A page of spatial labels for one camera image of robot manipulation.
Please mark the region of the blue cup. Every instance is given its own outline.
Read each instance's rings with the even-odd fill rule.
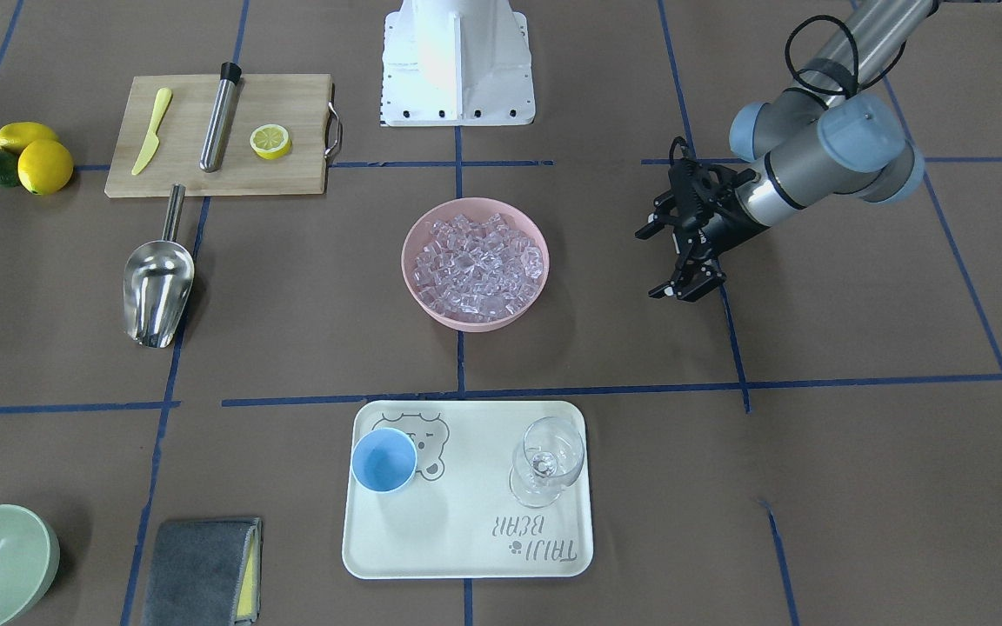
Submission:
[[[351,456],[351,473],[362,487],[386,494],[405,486],[417,471],[417,446],[395,428],[368,432]]]

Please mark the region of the stainless steel muddler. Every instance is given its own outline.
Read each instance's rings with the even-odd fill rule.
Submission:
[[[207,138],[203,139],[203,150],[199,153],[199,169],[214,171],[222,163],[222,151],[226,149],[227,135],[230,135],[230,121],[234,118],[234,108],[238,107],[238,79],[241,68],[227,61],[219,70],[219,90],[214,94],[214,108],[207,124]]]

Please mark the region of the wine glass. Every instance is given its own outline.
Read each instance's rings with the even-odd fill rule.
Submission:
[[[574,484],[584,460],[585,443],[571,421],[537,420],[524,432],[512,453],[509,491],[525,507],[548,506]]]

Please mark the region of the metal handle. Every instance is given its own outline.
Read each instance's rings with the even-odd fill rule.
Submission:
[[[331,155],[338,153],[343,145],[343,120],[339,118],[339,111],[335,110],[335,104],[328,102],[327,109],[331,110],[331,117],[335,118],[335,140],[323,150],[323,158],[330,159]]]
[[[180,225],[180,207],[183,206],[183,185],[172,185],[168,194],[168,212],[164,214],[164,231],[160,238],[175,241],[175,229]]]

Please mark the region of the lemon slice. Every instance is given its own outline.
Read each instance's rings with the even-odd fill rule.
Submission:
[[[264,159],[281,158],[292,149],[292,139],[289,130],[279,123],[267,123],[266,126],[255,128],[249,135],[249,147]]]

